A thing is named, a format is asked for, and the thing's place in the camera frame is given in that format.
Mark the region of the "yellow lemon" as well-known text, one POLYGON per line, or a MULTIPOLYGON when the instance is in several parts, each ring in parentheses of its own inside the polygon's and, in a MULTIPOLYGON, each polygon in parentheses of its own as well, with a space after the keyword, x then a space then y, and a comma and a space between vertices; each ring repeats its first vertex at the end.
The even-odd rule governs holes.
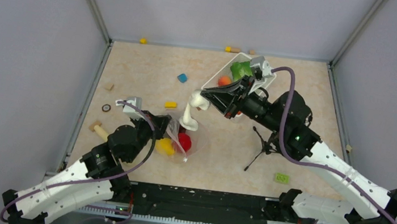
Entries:
POLYGON ((175 149, 172 145, 172 140, 169 138, 162 138, 156 141, 155 150, 164 156, 173 156, 175 154, 175 149))

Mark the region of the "clear zip top bag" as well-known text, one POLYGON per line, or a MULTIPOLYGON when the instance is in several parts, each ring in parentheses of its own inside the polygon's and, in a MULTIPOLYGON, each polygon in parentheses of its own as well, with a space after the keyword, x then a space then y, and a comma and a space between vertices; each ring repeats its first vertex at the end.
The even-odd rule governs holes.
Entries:
POLYGON ((175 109, 165 110, 164 114, 171 116, 171 122, 169 123, 169 125, 167 127, 166 135, 164 136, 164 138, 169 138, 172 140, 172 145, 175 149, 175 154, 173 156, 168 157, 168 156, 161 155, 155 149, 154 150, 159 155, 161 155, 164 158, 167 158, 168 160, 173 161, 175 163, 181 163, 181 164, 187 163, 190 158, 195 156, 208 143, 208 138, 209 138, 208 131, 203 126, 203 124, 199 124, 199 129, 195 132, 184 129, 179 124, 179 118, 180 118, 181 112, 177 111, 175 109), (181 147, 178 147, 179 146, 179 142, 178 142, 178 134, 179 133, 188 134, 192 140, 192 147, 188 152, 185 152, 181 147))

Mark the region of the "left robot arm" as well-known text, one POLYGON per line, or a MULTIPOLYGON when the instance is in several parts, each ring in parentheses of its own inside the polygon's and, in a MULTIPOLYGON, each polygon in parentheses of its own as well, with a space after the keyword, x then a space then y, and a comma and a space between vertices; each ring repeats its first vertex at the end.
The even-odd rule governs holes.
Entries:
POLYGON ((121 125, 107 141, 71 166, 25 190, 2 194, 0 220, 6 224, 51 224, 65 214, 98 201, 124 201, 130 193, 128 173, 152 155, 172 120, 136 109, 131 124, 121 125))

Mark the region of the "red apple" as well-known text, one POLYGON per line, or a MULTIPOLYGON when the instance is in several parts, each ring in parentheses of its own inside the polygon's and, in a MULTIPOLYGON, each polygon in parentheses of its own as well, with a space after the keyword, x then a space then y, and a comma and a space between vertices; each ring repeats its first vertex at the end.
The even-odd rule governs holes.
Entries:
POLYGON ((186 133, 178 134, 178 142, 179 142, 178 147, 181 147, 185 152, 188 152, 192 147, 192 140, 190 136, 186 133))

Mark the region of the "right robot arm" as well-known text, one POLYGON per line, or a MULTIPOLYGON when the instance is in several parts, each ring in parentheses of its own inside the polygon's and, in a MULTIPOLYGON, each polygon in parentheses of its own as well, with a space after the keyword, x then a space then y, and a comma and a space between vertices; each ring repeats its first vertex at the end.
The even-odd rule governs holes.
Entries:
POLYGON ((386 190, 362 176, 309 127, 311 109, 298 92, 285 92, 274 102, 251 92, 253 79, 206 88, 201 96, 227 119, 242 113, 271 131, 267 144, 277 153, 307 167, 336 192, 340 200, 314 196, 299 189, 280 195, 285 221, 317 219, 331 224, 392 224, 397 217, 397 189, 386 190))

